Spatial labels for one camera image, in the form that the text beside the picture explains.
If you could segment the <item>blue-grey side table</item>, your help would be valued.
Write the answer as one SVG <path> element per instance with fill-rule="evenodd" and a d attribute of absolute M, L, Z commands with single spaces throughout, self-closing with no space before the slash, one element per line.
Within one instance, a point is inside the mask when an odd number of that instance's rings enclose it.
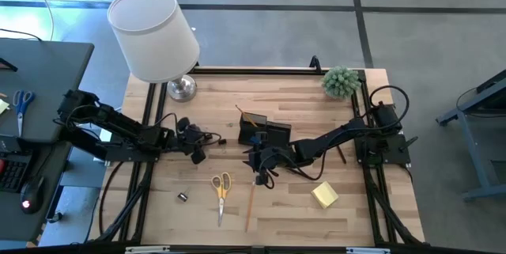
<path fill-rule="evenodd" d="M 462 128 L 480 184 L 463 193 L 467 202 L 506 195 L 506 70 L 469 91 L 469 99 L 458 97 L 452 110 L 436 118 L 442 127 L 456 120 Z"/>

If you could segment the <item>black mesh desk organizer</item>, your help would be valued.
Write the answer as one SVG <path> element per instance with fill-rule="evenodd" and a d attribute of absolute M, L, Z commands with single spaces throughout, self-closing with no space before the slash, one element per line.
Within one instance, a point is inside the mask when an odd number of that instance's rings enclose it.
<path fill-rule="evenodd" d="M 256 146 L 252 141 L 255 136 L 263 139 L 261 145 L 289 146 L 292 126 L 285 123 L 269 121 L 266 116 L 246 112 L 258 125 L 253 127 L 243 116 L 240 117 L 238 143 L 245 146 Z"/>

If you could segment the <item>yellow-handled scissors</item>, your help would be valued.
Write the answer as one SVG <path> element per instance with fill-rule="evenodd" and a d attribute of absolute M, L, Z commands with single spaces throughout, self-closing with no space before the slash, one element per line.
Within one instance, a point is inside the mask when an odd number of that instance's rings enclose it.
<path fill-rule="evenodd" d="M 218 197 L 218 226 L 221 226 L 225 212 L 225 200 L 232 186 L 232 179 L 228 172 L 223 172 L 219 176 L 213 176 L 211 184 L 217 191 Z"/>

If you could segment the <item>yellow sticky note pad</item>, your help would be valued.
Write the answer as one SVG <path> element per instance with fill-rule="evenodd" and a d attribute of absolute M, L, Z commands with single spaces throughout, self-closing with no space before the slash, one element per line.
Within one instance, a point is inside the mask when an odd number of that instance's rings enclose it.
<path fill-rule="evenodd" d="M 311 194 L 323 209 L 327 209 L 338 200 L 337 192 L 327 181 L 322 182 L 318 187 L 314 188 Z"/>

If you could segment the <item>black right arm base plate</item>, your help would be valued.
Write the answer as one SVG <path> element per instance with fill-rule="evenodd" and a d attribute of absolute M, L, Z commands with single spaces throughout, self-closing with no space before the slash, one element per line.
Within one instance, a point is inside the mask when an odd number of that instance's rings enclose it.
<path fill-rule="evenodd" d="M 411 160 L 408 147 L 415 140 L 417 137 L 407 140 L 403 134 L 355 138 L 357 161 L 367 165 L 409 165 Z"/>

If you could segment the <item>dark grey desk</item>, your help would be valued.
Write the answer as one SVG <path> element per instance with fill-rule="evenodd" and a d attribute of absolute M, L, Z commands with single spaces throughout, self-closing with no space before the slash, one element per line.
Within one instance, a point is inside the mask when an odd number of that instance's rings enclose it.
<path fill-rule="evenodd" d="M 0 191 L 0 241 L 32 241 L 46 222 L 71 149 L 68 142 L 59 141 L 62 126 L 53 120 L 63 95 L 80 85 L 93 49 L 87 43 L 0 39 L 0 58 L 17 68 L 16 72 L 0 70 L 0 93 L 8 101 L 20 89 L 35 94 L 24 116 L 21 138 L 40 148 L 27 177 L 44 178 L 43 201 L 34 214 L 22 211 L 18 193 Z"/>

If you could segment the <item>orange wooden pencil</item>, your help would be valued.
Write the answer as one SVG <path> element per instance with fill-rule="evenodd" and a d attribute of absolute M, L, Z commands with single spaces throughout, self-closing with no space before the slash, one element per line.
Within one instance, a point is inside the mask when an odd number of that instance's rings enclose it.
<path fill-rule="evenodd" d="M 237 104 L 235 104 L 235 107 L 241 112 L 241 115 L 253 126 L 258 127 L 258 125 L 255 123 L 255 121 L 246 113 L 244 112 Z"/>
<path fill-rule="evenodd" d="M 245 227 L 244 227 L 245 233 L 247 233 L 249 225 L 250 225 L 252 204 L 253 204 L 253 200 L 255 197 L 255 195 L 254 195 L 255 194 L 255 186 L 256 186 L 256 184 L 253 181 L 251 183 L 250 195 L 248 197 L 247 213 L 246 213 Z"/>

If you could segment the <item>blue-handled scissors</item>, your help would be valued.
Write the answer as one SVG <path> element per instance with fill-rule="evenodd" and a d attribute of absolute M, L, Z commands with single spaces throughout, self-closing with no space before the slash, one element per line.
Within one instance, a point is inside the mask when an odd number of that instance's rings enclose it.
<path fill-rule="evenodd" d="M 35 97 L 33 91 L 24 91 L 23 89 L 16 91 L 13 95 L 13 106 L 16 109 L 18 135 L 20 137 L 23 134 L 25 113 Z"/>

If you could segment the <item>black table edge rail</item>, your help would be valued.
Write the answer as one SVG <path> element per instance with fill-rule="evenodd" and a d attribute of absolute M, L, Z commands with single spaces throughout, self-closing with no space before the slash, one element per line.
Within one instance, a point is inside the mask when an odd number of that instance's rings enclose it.
<path fill-rule="evenodd" d="M 89 242 L 85 244 L 57 245 L 35 248 L 15 248 L 0 250 L 0 254 L 124 254 L 126 247 L 141 246 L 131 241 Z M 171 251 L 161 254 L 346 254 L 341 246 L 303 247 L 303 246 L 205 246 L 169 245 Z M 456 248 L 441 248 L 429 245 L 390 245 L 391 254 L 499 254 Z"/>

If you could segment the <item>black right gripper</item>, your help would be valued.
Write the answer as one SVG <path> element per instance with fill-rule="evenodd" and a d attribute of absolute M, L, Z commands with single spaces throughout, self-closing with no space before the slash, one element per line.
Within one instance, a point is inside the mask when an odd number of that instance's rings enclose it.
<path fill-rule="evenodd" d="M 272 176 L 275 176 L 273 170 L 278 165 L 285 164 L 290 155 L 288 146 L 270 145 L 256 145 L 244 151 L 244 154 L 252 153 L 255 153 L 255 159 L 248 159 L 243 163 L 258 173 L 255 178 L 256 185 L 268 185 L 269 181 L 273 184 Z"/>

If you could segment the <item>black computer mouse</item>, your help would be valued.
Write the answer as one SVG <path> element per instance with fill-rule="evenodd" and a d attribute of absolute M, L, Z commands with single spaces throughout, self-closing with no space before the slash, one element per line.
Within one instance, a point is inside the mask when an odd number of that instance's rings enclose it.
<path fill-rule="evenodd" d="M 36 213 L 43 204 L 44 177 L 34 176 L 27 180 L 20 193 L 21 210 L 25 214 Z"/>

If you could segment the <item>green artificial plant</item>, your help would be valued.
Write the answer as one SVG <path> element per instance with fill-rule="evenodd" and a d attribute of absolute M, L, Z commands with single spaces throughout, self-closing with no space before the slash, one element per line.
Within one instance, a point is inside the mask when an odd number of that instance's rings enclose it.
<path fill-rule="evenodd" d="M 321 86 L 327 96 L 334 99 L 347 99 L 361 87 L 361 81 L 357 71 L 336 66 L 325 73 Z"/>

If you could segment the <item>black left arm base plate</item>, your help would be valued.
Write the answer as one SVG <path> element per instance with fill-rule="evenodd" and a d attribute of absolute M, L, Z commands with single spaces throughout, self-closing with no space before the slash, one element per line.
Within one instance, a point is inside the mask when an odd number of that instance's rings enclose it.
<path fill-rule="evenodd" d="M 104 152 L 98 157 L 110 162 L 155 162 L 160 156 L 157 150 L 140 150 L 135 146 L 108 142 L 103 145 Z"/>

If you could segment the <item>black keyboard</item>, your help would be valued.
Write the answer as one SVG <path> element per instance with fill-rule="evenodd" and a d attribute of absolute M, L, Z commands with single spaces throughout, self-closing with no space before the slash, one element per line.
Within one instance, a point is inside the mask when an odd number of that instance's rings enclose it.
<path fill-rule="evenodd" d="M 19 192 L 27 169 L 27 162 L 0 159 L 0 191 Z"/>

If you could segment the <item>white edge bracket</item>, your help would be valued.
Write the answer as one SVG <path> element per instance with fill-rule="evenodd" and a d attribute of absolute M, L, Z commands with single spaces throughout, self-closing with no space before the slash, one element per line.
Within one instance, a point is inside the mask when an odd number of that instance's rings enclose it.
<path fill-rule="evenodd" d="M 346 254 L 391 254 L 389 248 L 348 247 Z"/>
<path fill-rule="evenodd" d="M 126 247 L 124 254 L 161 254 L 170 251 L 169 245 L 142 245 Z"/>

